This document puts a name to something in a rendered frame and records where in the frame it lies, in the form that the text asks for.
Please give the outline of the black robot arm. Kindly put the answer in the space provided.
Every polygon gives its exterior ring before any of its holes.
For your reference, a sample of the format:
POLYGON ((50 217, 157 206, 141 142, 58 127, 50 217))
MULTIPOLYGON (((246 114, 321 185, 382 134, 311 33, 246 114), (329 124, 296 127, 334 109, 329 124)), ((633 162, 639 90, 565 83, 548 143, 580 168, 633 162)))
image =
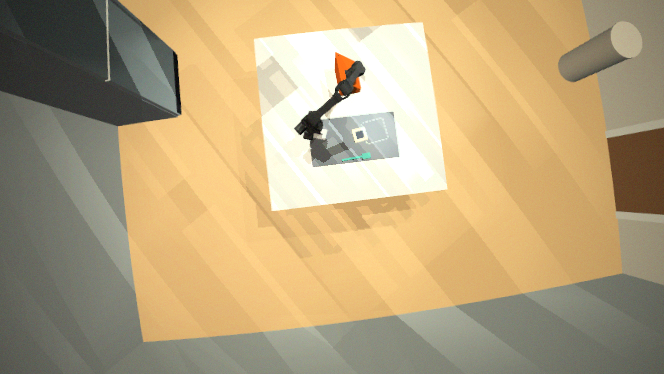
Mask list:
POLYGON ((337 103, 340 103, 342 100, 348 98, 354 89, 354 83, 356 80, 364 75, 366 68, 363 66, 361 61, 357 60, 351 65, 349 69, 345 69, 346 79, 342 80, 335 87, 335 92, 332 97, 324 103, 317 111, 312 111, 308 113, 304 118, 300 119, 300 122, 294 127, 294 130, 301 135, 307 128, 313 131, 321 131, 323 128, 323 122, 321 119, 322 115, 325 115, 330 109, 332 109, 337 103), (339 94, 339 89, 343 93, 343 97, 339 94))

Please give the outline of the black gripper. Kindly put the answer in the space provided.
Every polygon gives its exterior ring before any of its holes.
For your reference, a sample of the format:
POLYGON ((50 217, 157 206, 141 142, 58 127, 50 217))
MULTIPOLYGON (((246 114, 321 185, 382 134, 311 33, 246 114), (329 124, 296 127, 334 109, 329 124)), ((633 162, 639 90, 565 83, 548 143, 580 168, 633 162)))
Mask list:
POLYGON ((312 129, 309 130, 307 128, 305 130, 304 134, 303 134, 303 138, 307 139, 307 140, 313 140, 313 135, 314 135, 314 131, 312 129))

